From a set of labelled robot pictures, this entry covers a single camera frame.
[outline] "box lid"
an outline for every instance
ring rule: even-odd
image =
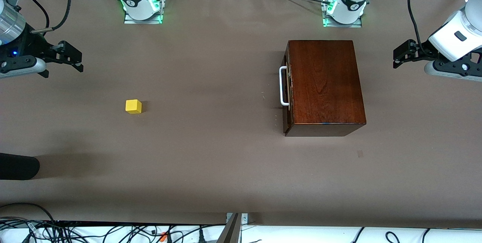
[[[288,42],[294,124],[366,124],[353,41]]]

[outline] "table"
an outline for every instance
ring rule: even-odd
[[[38,1],[58,23],[66,0]],[[412,1],[422,39],[463,5]],[[0,182],[0,201],[72,220],[251,212],[269,225],[480,227],[482,85],[428,76],[423,62],[392,69],[392,50],[415,36],[406,0],[370,2],[363,28],[343,29],[302,0],[167,0],[162,25],[124,25],[116,0],[73,0],[46,38],[82,51],[84,73],[56,64],[48,79],[1,81],[2,152],[43,168]],[[44,26],[30,0],[19,5]],[[353,40],[366,126],[284,137],[277,71],[294,39]],[[146,112],[126,113],[127,99]]]

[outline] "wooden box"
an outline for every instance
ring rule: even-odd
[[[366,124],[353,41],[289,41],[279,85],[286,136],[345,136]]]

